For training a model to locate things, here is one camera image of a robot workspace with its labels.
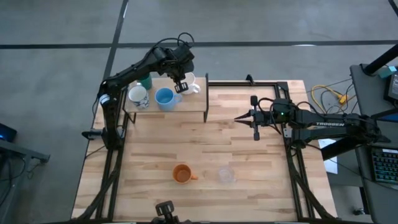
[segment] orange mug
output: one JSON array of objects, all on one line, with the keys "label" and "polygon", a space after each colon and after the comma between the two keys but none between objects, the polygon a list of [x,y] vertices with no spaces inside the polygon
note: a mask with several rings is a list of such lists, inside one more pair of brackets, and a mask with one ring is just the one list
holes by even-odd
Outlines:
[{"label": "orange mug", "polygon": [[197,180],[198,177],[192,174],[191,168],[185,164],[174,167],[173,179],[179,184],[186,184],[190,180]]}]

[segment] white mug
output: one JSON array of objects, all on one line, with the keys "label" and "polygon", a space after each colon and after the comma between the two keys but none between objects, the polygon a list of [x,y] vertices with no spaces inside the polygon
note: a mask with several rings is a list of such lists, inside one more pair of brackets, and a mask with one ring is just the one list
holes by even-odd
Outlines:
[{"label": "white mug", "polygon": [[181,82],[186,82],[188,84],[188,90],[183,91],[181,94],[188,95],[191,93],[199,93],[200,86],[195,84],[196,77],[192,72],[188,72],[185,74],[185,79],[181,80]]},{"label": "white mug", "polygon": [[136,86],[129,90],[129,99],[139,109],[145,109],[149,106],[148,91],[141,83],[137,83]]}]

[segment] blue mug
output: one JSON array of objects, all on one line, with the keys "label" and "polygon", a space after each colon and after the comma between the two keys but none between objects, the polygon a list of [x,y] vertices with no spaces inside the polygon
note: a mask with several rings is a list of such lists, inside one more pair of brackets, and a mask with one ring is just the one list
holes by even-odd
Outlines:
[{"label": "blue mug", "polygon": [[182,101],[182,95],[175,94],[169,88],[160,88],[155,93],[155,101],[162,111],[172,111],[174,106]]}]

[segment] wooden tabletop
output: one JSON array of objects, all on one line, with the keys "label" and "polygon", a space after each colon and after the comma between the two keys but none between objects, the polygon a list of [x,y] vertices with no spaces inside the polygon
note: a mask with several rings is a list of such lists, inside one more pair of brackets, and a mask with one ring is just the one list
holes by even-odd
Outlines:
[{"label": "wooden tabletop", "polygon": [[[182,101],[175,105],[175,108],[171,112],[204,112],[206,111],[206,78],[196,77],[195,84],[200,86],[201,91],[199,93],[192,93],[189,95],[182,94]],[[136,85],[136,82],[130,84],[130,87]],[[155,93],[158,89],[167,87],[173,90],[175,83],[171,78],[152,78],[152,88],[148,90],[149,94],[149,106],[145,109],[138,109],[134,104],[127,98],[126,111],[129,113],[150,113],[150,112],[163,112],[159,109],[155,101]]]},{"label": "wooden tabletop", "polygon": [[[294,102],[308,100],[303,81],[288,83]],[[275,98],[269,87],[212,86],[207,123],[198,113],[138,114],[138,122],[128,126],[114,220],[149,222],[156,217],[155,205],[171,200],[181,221],[295,221],[282,136],[261,128],[261,140],[253,141],[253,130],[233,121],[248,112],[251,95]],[[263,109],[269,106],[262,104]],[[101,113],[99,108],[94,128],[103,127]],[[87,153],[102,145],[101,140],[90,142]],[[303,156],[310,189],[336,215],[321,152],[307,147]],[[105,158],[103,149],[85,161],[73,217],[98,193]],[[185,185],[174,182],[172,169],[181,163],[199,179]],[[223,166],[234,170],[236,181],[220,182]],[[300,198],[306,210],[302,192]]]}]

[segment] keyboard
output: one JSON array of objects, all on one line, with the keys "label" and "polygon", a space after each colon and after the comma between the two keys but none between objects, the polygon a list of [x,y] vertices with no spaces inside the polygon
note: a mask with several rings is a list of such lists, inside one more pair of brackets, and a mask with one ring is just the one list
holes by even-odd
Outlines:
[{"label": "keyboard", "polygon": [[374,180],[398,184],[398,150],[372,148]]}]

